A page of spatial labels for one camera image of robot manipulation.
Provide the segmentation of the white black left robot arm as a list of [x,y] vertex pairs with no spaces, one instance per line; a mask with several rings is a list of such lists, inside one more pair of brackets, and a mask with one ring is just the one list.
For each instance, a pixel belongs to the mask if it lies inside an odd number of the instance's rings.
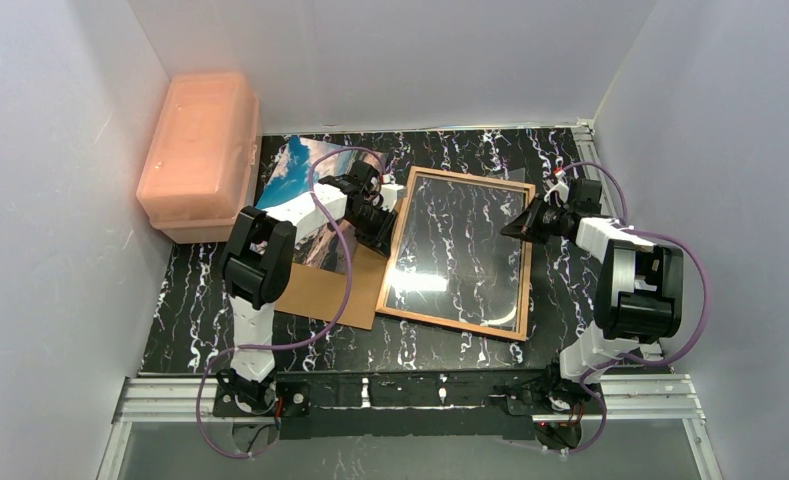
[[391,255],[395,206],[404,186],[365,162],[341,175],[317,177],[310,171],[307,180],[306,192],[286,202],[243,208],[222,253],[219,269],[234,328],[230,367],[245,380],[264,381],[275,367],[275,352],[308,344],[272,340],[277,301],[289,287],[296,244],[328,225],[348,250],[350,244],[339,227],[346,222],[358,245],[384,259]]

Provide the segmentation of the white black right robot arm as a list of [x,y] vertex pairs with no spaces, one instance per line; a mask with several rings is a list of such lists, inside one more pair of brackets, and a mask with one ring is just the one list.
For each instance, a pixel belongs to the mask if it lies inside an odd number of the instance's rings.
[[605,363],[677,333],[684,254],[631,234],[604,216],[600,183],[574,179],[565,191],[560,203],[533,200],[501,233],[533,244],[565,239],[600,262],[593,318],[558,359],[563,380],[591,384]]

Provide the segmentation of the beach landscape photo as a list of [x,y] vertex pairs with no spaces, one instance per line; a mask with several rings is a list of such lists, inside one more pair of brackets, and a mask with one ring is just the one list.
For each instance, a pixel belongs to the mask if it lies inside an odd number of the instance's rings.
[[[263,184],[256,207],[264,210],[307,192],[308,172],[313,162],[324,155],[329,157],[315,168],[315,179],[328,175],[344,175],[357,161],[376,166],[382,158],[379,152],[343,151],[340,145],[291,136],[271,156],[270,176]],[[343,224],[341,230],[348,245],[347,249],[342,248],[337,234],[326,224],[295,245],[294,261],[321,270],[344,273],[346,255],[355,251],[356,240],[351,226]]]

